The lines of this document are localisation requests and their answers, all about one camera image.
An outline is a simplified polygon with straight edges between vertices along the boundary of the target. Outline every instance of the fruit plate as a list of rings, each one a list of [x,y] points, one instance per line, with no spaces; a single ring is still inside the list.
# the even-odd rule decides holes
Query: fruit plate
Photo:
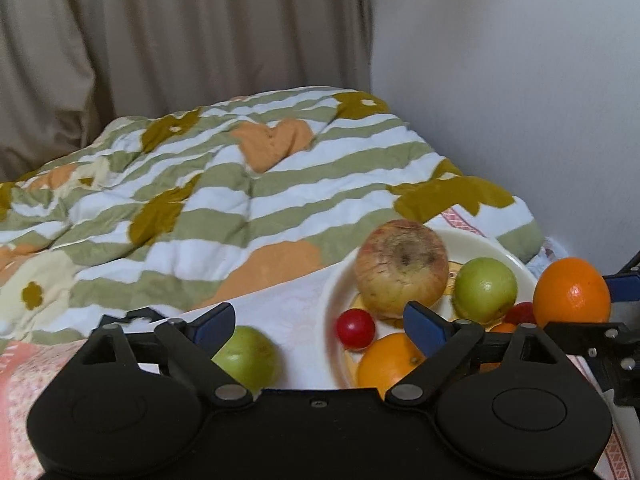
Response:
[[[488,256],[506,264],[514,273],[518,282],[518,297],[516,303],[531,301],[536,287],[536,278],[529,269],[513,254],[498,242],[489,238],[454,228],[434,228],[440,235],[447,248],[449,257],[449,281],[444,295],[432,307],[443,318],[453,321],[459,316],[454,310],[450,295],[453,291],[458,270],[463,264],[473,258]],[[325,368],[325,376],[333,379],[334,383],[328,388],[353,388],[354,375],[360,352],[344,350],[335,335],[335,320],[343,311],[354,304],[358,295],[354,273],[354,263],[358,250],[353,250],[335,268],[319,300],[319,319],[316,327],[322,350],[319,352],[321,365]],[[376,320],[376,338],[384,337],[393,332],[402,332],[402,320]]]

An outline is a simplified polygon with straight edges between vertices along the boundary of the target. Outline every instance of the silver screw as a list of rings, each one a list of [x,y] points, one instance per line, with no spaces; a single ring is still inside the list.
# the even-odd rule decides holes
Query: silver screw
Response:
[[[420,386],[415,384],[398,384],[391,389],[391,394],[400,400],[415,400],[422,397],[423,391]]]
[[[632,357],[625,357],[620,361],[620,366],[623,370],[631,371],[636,367],[636,360]]]
[[[223,384],[216,388],[215,394],[221,400],[240,400],[246,395],[246,388],[240,384]]]

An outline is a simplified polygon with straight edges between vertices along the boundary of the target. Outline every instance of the green fruit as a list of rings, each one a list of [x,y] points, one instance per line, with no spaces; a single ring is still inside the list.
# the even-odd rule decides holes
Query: green fruit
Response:
[[[458,271],[451,301],[460,316],[485,324],[504,316],[517,295],[509,267],[494,258],[475,258]]]
[[[236,326],[229,341],[211,360],[254,395],[271,386],[280,375],[277,346],[251,326]]]

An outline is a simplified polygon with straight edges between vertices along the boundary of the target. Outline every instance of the plate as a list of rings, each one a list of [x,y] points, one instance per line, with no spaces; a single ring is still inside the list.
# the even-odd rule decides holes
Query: plate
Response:
[[[531,301],[536,287],[536,278],[519,259],[498,242],[460,229],[434,228],[433,230],[442,238],[449,257],[449,282],[444,295],[432,308],[443,318],[450,321],[458,318],[450,300],[453,283],[463,264],[481,256],[500,260],[513,271],[518,282],[516,303]],[[353,269],[357,253],[358,249],[353,250],[336,266],[319,300],[319,319],[316,324],[317,340],[322,345],[319,364],[325,368],[326,376],[333,378],[334,384],[330,386],[331,388],[354,387],[353,377],[361,357],[359,352],[344,350],[334,332],[335,320],[353,304],[358,295]],[[393,332],[402,332],[398,321],[401,320],[395,322],[376,320],[376,338]]]

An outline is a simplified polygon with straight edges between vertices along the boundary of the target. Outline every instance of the white wall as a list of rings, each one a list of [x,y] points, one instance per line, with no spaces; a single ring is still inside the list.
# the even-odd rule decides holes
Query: white wall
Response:
[[[394,112],[601,272],[640,250],[640,0],[371,1]]]

